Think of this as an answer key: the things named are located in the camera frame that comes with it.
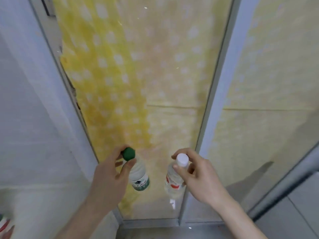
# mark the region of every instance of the plastic bottle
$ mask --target plastic bottle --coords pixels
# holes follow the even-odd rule
[[[136,164],[131,169],[129,175],[130,184],[137,191],[143,191],[150,185],[150,179],[146,174],[145,165],[142,159],[135,155],[135,150],[133,148],[126,148],[121,152],[125,161],[130,161],[136,158]]]
[[[173,169],[174,164],[178,164],[181,167],[188,167],[189,158],[186,154],[178,154],[174,162],[168,166],[166,179],[165,179],[165,191],[172,199],[180,197],[185,190],[183,185],[183,179]]]

